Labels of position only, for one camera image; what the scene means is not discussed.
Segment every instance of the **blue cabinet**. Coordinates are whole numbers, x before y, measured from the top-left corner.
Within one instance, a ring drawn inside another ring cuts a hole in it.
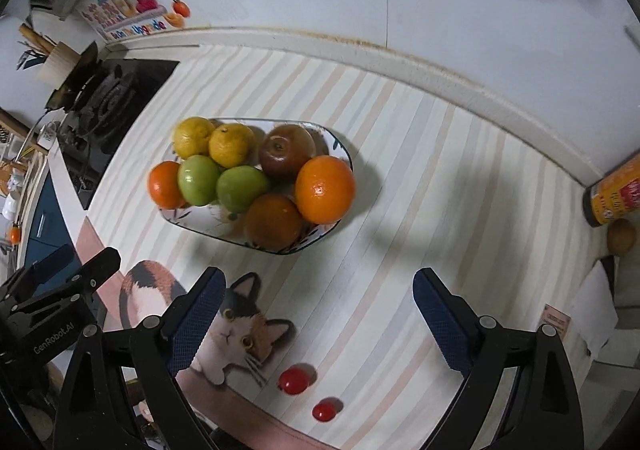
[[[47,175],[36,205],[33,222],[31,223],[24,265],[28,266],[36,261],[43,260],[47,255],[50,255],[50,253],[65,244],[73,245],[73,242],[60,211],[51,175]],[[39,295],[59,286],[74,276],[81,266],[82,263],[78,258],[78,254],[74,254],[73,261],[48,282],[39,286],[34,294]]]

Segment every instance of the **bottle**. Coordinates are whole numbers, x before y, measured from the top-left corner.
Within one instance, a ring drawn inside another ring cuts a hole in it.
[[[629,159],[582,196],[582,211],[590,226],[597,227],[640,209],[640,153]]]

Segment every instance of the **yellow lemon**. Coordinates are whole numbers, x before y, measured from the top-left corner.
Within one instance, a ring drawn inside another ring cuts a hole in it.
[[[209,153],[209,138],[216,129],[217,123],[212,123],[204,117],[188,117],[174,128],[174,151],[182,159],[192,155],[207,155]]]
[[[244,163],[254,144],[254,133],[247,125],[221,125],[209,139],[209,156],[223,168],[233,168]]]

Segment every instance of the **green fruit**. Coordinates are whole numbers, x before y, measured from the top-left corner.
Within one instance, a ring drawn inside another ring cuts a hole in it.
[[[270,188],[269,179],[258,168],[236,166],[225,170],[218,179],[218,199],[232,213],[244,213]]]
[[[192,206],[206,206],[216,199],[220,170],[211,157],[192,155],[178,169],[178,188]]]

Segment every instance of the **plate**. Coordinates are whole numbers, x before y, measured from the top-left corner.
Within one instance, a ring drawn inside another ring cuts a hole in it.
[[[316,152],[318,155],[330,155],[337,157],[346,162],[351,170],[353,163],[347,149],[340,140],[326,128],[308,123],[306,121],[283,121],[278,119],[235,119],[235,118],[216,118],[219,123],[242,123],[251,128],[256,136],[256,143],[260,144],[265,135],[280,125],[300,125],[305,128],[313,137],[316,143]],[[172,145],[167,147],[163,160],[180,162],[180,158],[175,154]],[[246,164],[260,167],[258,163],[257,149],[251,153]],[[282,193],[288,197],[292,197],[293,185],[277,187],[274,192]],[[263,249],[252,244],[244,235],[244,215],[238,213],[230,213],[217,203],[207,206],[180,208],[178,210],[159,210],[161,215],[169,223],[183,227],[195,233],[213,237],[214,239],[224,240],[232,244],[242,245],[258,251],[274,253],[275,255],[291,255],[302,251],[311,244],[322,239],[334,229],[338,223],[318,224],[305,223],[302,236],[292,245],[279,251]]]

